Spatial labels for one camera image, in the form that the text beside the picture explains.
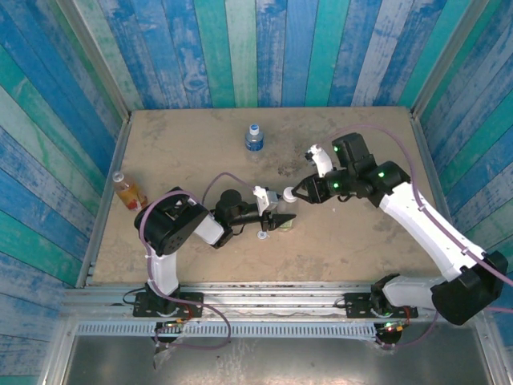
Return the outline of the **green label clear bottle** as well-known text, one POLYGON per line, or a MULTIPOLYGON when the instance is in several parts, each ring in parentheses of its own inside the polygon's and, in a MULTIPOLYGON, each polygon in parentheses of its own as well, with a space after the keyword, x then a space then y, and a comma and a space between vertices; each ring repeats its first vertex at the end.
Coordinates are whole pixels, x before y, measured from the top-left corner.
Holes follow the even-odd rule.
POLYGON ((277 213, 293 213, 297 215, 298 201, 294 203, 287 203, 283 200, 282 194, 279 198, 277 213))

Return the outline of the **blue label water bottle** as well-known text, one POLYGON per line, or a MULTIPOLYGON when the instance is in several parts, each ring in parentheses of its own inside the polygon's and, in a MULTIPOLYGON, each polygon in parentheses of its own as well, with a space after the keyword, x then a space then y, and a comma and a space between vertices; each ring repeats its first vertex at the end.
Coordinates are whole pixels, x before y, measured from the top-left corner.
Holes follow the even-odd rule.
POLYGON ((265 134, 260 129, 260 133, 257 136, 252 136, 248 131, 245 133, 244 144, 247 151, 247 156, 251 161, 258 162, 264 149, 265 134))

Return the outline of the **orange juice bottle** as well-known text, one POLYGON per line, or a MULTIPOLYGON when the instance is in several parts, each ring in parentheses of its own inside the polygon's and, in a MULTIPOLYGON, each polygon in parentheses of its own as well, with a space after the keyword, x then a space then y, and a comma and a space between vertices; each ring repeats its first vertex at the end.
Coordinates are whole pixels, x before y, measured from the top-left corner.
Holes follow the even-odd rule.
POLYGON ((125 207, 139 212, 147 206, 147 197, 135 179, 121 171, 113 172, 114 191, 125 207))

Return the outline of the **small electronics board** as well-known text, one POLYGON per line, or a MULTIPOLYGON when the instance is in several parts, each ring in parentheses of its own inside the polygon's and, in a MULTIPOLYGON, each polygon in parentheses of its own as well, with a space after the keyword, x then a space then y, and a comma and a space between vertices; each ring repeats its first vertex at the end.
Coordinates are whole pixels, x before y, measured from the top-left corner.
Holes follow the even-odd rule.
POLYGON ((383 349, 389 350, 397 346, 402 338, 403 331, 410 326, 407 320, 386 321, 375 323, 376 343, 383 349))
POLYGON ((182 318, 172 321, 157 322, 153 336, 157 351, 183 345, 184 341, 180 336, 182 335, 185 323, 182 318))

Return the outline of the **steel sheet panel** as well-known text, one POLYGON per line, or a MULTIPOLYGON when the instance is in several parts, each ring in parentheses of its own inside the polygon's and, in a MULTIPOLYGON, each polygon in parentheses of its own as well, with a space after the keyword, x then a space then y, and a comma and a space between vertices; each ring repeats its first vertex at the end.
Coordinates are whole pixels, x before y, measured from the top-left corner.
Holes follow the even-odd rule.
POLYGON ((155 353, 147 338, 80 337, 64 385, 490 385, 474 334, 438 328, 384 351, 344 339, 235 338, 218 351, 155 353))

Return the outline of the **aluminium table side rail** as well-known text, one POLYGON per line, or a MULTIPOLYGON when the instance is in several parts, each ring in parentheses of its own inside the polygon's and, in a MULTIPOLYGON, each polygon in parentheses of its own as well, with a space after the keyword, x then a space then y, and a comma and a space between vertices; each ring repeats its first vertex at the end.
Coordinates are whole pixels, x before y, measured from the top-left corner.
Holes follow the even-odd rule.
POLYGON ((409 113, 410 124, 414 133, 414 137, 418 146, 418 150, 420 153, 420 157, 422 159, 423 167, 426 173, 427 180, 430 185, 430 191, 434 198, 434 203, 436 209, 441 213, 441 215, 448 220, 450 223, 452 222, 452 218, 450 216, 450 212, 446 203, 446 199, 444 197, 442 186, 438 178, 438 174, 436 172, 434 162, 432 160, 424 132, 422 130, 422 125, 418 117, 415 117, 413 113, 409 113))
POLYGON ((115 195, 114 187, 112 184, 112 176, 115 171, 120 170, 121 164, 123 162, 124 153, 126 151, 127 142, 131 131, 132 120, 133 114, 131 113, 129 117, 123 121, 120 129, 109 172, 107 174, 107 181, 99 203, 99 211, 97 212, 94 227, 91 232, 91 237, 87 246, 86 253, 84 255, 83 264, 75 283, 76 289, 84 288, 90 281, 90 276, 93 274, 107 223, 112 198, 115 195))

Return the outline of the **aluminium mounting rail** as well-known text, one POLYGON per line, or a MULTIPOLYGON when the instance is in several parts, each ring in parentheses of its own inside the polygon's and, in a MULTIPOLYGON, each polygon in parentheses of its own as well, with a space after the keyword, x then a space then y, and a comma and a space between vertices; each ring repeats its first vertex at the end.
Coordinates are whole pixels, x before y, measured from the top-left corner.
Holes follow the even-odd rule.
MULTIPOLYGON (((98 285, 65 292, 61 313, 82 319, 133 318, 133 285, 98 285)), ((205 282, 181 286, 181 292, 202 293, 204 303, 231 321, 341 321, 347 293, 370 291, 362 282, 205 282)))

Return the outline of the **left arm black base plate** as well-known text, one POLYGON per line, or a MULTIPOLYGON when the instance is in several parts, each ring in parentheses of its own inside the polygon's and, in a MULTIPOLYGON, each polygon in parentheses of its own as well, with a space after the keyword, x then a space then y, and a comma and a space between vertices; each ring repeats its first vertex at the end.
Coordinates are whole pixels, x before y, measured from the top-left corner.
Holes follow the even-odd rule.
POLYGON ((198 305, 176 303, 153 293, 140 292, 135 296, 132 316, 136 318, 198 318, 202 309, 198 305))

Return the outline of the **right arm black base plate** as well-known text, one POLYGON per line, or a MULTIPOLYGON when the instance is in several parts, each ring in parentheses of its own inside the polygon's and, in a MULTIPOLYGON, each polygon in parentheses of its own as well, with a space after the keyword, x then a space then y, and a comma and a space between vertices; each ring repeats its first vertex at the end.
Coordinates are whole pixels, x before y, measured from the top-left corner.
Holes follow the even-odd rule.
POLYGON ((344 295, 344 307, 348 318, 417 318, 416 307, 392 306, 384 297, 375 299, 371 293, 344 295))

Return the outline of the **aluminium corner post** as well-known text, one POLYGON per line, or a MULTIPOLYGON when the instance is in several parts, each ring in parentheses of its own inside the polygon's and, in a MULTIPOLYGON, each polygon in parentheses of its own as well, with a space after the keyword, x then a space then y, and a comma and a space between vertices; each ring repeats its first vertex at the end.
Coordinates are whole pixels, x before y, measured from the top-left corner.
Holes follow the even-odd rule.
POLYGON ((107 65, 107 60, 104 58, 99 44, 79 10, 77 2, 75 0, 56 0, 56 2, 74 31, 86 56, 91 61, 116 111, 123 120, 127 120, 130 117, 129 109, 123 100, 121 91, 107 65))
POLYGON ((414 70, 401 103, 410 107, 412 120, 420 120, 455 57, 471 34, 490 0, 447 0, 425 49, 420 70, 414 70))

